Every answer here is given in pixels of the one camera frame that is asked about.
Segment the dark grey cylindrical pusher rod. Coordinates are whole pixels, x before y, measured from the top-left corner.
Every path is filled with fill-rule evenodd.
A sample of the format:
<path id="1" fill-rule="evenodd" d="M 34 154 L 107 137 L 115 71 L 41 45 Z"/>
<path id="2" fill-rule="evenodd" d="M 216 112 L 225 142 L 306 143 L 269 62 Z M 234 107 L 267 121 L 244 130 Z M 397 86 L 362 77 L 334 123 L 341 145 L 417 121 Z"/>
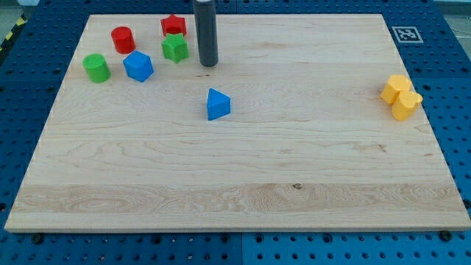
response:
<path id="1" fill-rule="evenodd" d="M 205 67 L 213 67 L 219 61 L 214 0 L 194 0 L 194 18 L 199 61 Z"/>

